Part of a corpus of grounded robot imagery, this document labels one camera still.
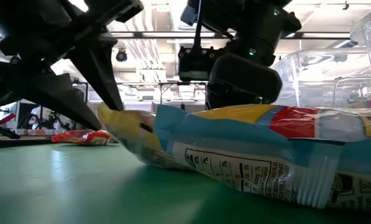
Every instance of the person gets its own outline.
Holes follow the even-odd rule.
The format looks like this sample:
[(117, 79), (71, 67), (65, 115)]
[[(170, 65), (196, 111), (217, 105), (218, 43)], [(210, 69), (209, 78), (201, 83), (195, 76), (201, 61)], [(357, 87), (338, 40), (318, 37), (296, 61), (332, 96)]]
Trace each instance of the person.
[[(40, 110), (42, 109), (41, 106), (38, 106), (36, 108), (34, 108), (30, 113), (31, 114), (34, 114), (36, 116), (39, 117), (39, 120), (41, 122), (43, 121), (47, 121), (48, 119), (50, 119), (50, 115), (52, 113), (52, 110), (46, 108), (46, 107), (43, 107), (43, 115), (42, 117), (40, 117)], [(67, 118), (66, 116), (64, 115), (60, 115), (59, 116), (59, 119), (61, 120), (62, 124), (63, 125), (66, 125), (66, 124), (71, 124), (71, 119)], [(31, 119), (29, 120), (29, 124), (32, 125), (32, 129), (37, 129), (38, 126), (40, 125), (38, 120), (35, 118), (35, 116), (31, 117)], [(61, 126), (60, 122), (58, 120), (56, 120), (53, 124), (53, 127), (51, 127), (57, 131), (64, 131), (66, 130), (64, 127)]]
[[(46, 121), (48, 117), (50, 116), (51, 110), (48, 108), (43, 107), (43, 114), (40, 116), (40, 111), (42, 110), (41, 106), (37, 106), (30, 112), (31, 114), (36, 115), (40, 121)], [(29, 124), (32, 125), (32, 129), (37, 129), (40, 125), (38, 120), (35, 118), (35, 116), (31, 117), (29, 120)]]

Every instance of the red bag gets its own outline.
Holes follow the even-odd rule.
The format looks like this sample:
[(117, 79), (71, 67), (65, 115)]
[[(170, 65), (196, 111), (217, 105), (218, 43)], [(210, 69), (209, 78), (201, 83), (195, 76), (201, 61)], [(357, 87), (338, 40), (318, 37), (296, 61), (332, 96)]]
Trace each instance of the red bag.
[(56, 134), (52, 138), (56, 143), (75, 143), (81, 145), (105, 145), (110, 135), (105, 131), (72, 130)]

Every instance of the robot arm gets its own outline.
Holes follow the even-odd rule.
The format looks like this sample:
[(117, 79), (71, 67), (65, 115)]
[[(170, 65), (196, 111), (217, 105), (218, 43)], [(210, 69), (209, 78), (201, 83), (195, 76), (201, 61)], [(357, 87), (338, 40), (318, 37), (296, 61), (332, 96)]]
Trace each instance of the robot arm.
[(25, 98), (87, 126), (100, 129), (94, 113), (72, 89), (69, 74), (51, 69), (65, 58), (112, 110), (123, 110), (111, 54), (117, 43), (106, 28), (143, 10), (140, 0), (86, 0), (82, 12), (68, 0), (1, 0), (0, 50), (16, 56), (0, 62), (0, 105)]
[[(283, 9), (290, 1), (189, 0), (181, 20), (201, 23), (229, 42), (218, 50), (202, 49), (197, 41), (192, 49), (181, 48), (180, 79), (208, 81), (209, 108), (273, 103), (282, 88), (278, 73), (269, 68), (273, 54), (282, 36), (301, 29), (294, 13)], [(236, 31), (234, 37), (229, 29)]]

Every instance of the snack bag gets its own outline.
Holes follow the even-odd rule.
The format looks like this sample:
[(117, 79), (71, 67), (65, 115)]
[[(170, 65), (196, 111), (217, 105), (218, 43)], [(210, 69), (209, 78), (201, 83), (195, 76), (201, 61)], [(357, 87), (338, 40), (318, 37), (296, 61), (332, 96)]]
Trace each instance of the snack bag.
[(113, 111), (105, 104), (98, 106), (99, 120), (115, 140), (121, 142), (138, 159), (162, 169), (191, 170), (177, 163), (165, 152), (152, 134), (155, 114), (145, 111)]
[(54, 136), (54, 129), (28, 129), (28, 136)]
[(176, 162), (238, 191), (371, 212), (371, 109), (159, 106), (153, 133)]
[(347, 108), (371, 108), (371, 100), (360, 101), (356, 103), (351, 103), (346, 106)]
[(109, 138), (109, 134), (105, 131), (72, 130), (54, 135), (52, 141), (80, 145), (106, 145)]

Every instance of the green surface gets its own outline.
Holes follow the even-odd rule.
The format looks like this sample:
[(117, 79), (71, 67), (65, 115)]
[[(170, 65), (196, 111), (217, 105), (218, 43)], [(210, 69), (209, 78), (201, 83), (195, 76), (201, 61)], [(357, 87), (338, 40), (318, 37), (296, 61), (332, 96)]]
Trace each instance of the green surface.
[(371, 223), (140, 163), (118, 145), (0, 149), (0, 223)]

